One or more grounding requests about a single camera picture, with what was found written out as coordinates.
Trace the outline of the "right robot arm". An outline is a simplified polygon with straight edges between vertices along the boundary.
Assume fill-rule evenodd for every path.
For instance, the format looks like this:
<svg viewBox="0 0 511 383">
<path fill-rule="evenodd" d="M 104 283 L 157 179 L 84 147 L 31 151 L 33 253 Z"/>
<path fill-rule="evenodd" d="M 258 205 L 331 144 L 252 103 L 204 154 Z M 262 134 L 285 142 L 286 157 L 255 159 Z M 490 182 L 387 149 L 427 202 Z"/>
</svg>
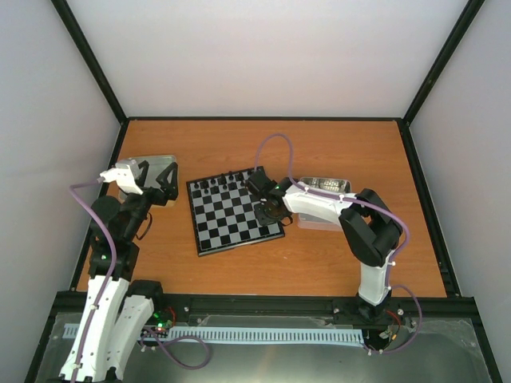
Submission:
<svg viewBox="0 0 511 383">
<path fill-rule="evenodd" d="M 255 217 L 263 226 L 302 214 L 340 227 L 361 266 L 358 315 L 365 322 L 382 315 L 391 297 L 390 270 L 400 238 L 408 229 L 377 193 L 370 189 L 358 194 L 324 191 L 291 179 L 277 183 L 260 172 L 249 178 L 246 189 L 258 200 Z"/>
</svg>

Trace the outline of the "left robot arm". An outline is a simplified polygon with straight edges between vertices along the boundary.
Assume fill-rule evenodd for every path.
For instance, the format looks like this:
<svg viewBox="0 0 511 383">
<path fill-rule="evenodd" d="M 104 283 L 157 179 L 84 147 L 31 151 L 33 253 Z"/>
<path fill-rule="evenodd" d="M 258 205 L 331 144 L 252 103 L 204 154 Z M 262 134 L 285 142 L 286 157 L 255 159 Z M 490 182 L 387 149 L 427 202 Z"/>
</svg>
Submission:
<svg viewBox="0 0 511 383">
<path fill-rule="evenodd" d="M 121 382 L 144 325 L 165 314 L 160 282 L 133 279 L 140 227 L 152 222 L 152 207 L 178 196 L 176 161 L 147 185 L 150 168 L 146 160 L 127 159 L 99 175 L 97 183 L 115 183 L 123 200 L 103 195 L 87 204 L 77 193 L 79 185 L 69 188 L 91 217 L 91 255 L 85 307 L 58 382 Z"/>
</svg>

